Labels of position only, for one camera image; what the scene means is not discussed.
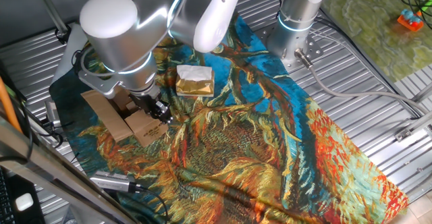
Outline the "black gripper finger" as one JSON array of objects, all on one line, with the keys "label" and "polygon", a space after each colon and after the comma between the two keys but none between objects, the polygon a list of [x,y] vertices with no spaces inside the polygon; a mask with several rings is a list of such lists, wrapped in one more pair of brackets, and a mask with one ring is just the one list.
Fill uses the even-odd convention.
[{"label": "black gripper finger", "polygon": [[161,113],[166,112],[166,111],[169,112],[169,120],[173,119],[171,111],[169,109],[169,105],[167,103],[158,103],[158,107],[159,107]]},{"label": "black gripper finger", "polygon": [[163,112],[163,113],[150,112],[150,116],[153,119],[158,119],[162,123],[169,123],[169,112],[168,111]]}]

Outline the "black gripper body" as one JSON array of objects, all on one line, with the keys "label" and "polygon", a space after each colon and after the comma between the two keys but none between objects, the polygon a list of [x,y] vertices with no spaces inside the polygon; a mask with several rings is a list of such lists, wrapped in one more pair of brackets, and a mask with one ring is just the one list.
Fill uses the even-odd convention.
[{"label": "black gripper body", "polygon": [[130,98],[148,115],[150,115],[150,112],[160,113],[158,103],[166,103],[161,99],[161,91],[159,88],[150,88],[142,92],[134,92],[131,90]]}]

